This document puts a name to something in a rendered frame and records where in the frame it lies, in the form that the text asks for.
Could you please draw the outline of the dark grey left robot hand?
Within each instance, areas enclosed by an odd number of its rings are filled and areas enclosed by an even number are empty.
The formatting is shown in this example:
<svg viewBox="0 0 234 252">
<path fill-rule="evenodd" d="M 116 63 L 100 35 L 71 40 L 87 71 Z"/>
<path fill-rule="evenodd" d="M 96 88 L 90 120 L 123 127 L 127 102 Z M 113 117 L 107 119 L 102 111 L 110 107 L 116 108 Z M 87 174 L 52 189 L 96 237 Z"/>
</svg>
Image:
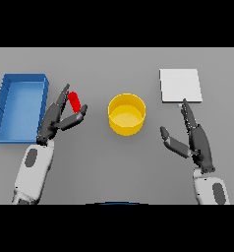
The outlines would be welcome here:
<svg viewBox="0 0 234 252">
<path fill-rule="evenodd" d="M 36 136 L 36 143 L 38 145 L 47 146 L 48 141 L 56 136 L 58 130 L 66 131 L 79 125 L 84 120 L 88 110 L 86 104 L 84 104 L 75 114 L 65 119 L 61 118 L 68 100 L 69 87 L 70 85 L 67 84 L 59 94 L 58 99 L 55 102 L 52 102 L 46 110 L 38 135 Z"/>
</svg>

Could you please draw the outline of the pale square measuring scale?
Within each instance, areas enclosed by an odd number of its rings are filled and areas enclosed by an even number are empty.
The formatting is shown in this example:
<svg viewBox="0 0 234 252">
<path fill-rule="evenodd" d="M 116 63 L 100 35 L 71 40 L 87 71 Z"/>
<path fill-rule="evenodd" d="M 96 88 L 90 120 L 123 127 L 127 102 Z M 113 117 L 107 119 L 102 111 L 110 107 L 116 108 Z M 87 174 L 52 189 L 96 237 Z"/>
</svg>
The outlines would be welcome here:
<svg viewBox="0 0 234 252">
<path fill-rule="evenodd" d="M 163 103 L 203 101 L 197 69 L 160 69 L 159 83 Z"/>
</svg>

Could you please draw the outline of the yellow bowl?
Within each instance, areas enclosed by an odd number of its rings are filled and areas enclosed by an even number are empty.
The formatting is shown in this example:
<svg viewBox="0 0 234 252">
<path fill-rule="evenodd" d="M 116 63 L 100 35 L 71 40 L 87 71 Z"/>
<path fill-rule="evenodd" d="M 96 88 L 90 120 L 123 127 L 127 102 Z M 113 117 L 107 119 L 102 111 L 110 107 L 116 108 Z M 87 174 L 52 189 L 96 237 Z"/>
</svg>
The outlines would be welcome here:
<svg viewBox="0 0 234 252">
<path fill-rule="evenodd" d="M 109 126 L 116 134 L 132 136 L 143 128 L 146 105 L 135 94 L 118 94 L 109 102 L 107 116 Z"/>
</svg>

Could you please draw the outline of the blue tray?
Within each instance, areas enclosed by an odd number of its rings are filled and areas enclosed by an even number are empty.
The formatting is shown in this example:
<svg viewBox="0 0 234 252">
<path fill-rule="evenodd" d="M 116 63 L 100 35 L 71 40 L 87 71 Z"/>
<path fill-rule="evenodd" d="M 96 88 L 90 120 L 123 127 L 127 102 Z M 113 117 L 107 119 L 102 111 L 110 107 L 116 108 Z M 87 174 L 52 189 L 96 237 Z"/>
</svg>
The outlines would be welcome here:
<svg viewBox="0 0 234 252">
<path fill-rule="evenodd" d="M 4 74 L 0 86 L 0 144 L 35 144 L 45 114 L 45 74 Z"/>
</svg>

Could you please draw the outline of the red beaker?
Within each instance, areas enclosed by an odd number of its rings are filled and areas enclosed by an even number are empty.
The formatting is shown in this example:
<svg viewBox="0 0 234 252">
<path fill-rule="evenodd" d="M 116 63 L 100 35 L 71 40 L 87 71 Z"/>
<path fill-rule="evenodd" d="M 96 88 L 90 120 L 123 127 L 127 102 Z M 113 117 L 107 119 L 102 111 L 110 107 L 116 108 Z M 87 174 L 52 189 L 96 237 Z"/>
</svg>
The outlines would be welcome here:
<svg viewBox="0 0 234 252">
<path fill-rule="evenodd" d="M 68 94 L 68 100 L 73 108 L 73 111 L 75 113 L 79 112 L 81 110 L 81 103 L 80 103 L 80 100 L 79 100 L 79 97 L 78 95 L 75 93 L 75 92 L 70 92 Z"/>
</svg>

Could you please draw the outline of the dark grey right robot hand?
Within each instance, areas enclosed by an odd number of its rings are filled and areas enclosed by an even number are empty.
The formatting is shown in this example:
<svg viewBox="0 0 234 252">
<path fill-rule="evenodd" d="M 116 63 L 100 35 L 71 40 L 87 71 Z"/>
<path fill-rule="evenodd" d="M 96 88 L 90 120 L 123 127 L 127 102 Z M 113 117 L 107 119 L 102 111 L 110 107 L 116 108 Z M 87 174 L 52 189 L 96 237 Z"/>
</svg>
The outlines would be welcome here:
<svg viewBox="0 0 234 252">
<path fill-rule="evenodd" d="M 196 122 L 194 113 L 185 99 L 183 99 L 181 113 L 189 137 L 189 144 L 185 145 L 176 140 L 169 134 L 165 127 L 161 126 L 160 134 L 164 146 L 182 158 L 191 158 L 193 163 L 200 168 L 203 173 L 215 172 L 211 149 L 205 130 L 201 124 Z"/>
</svg>

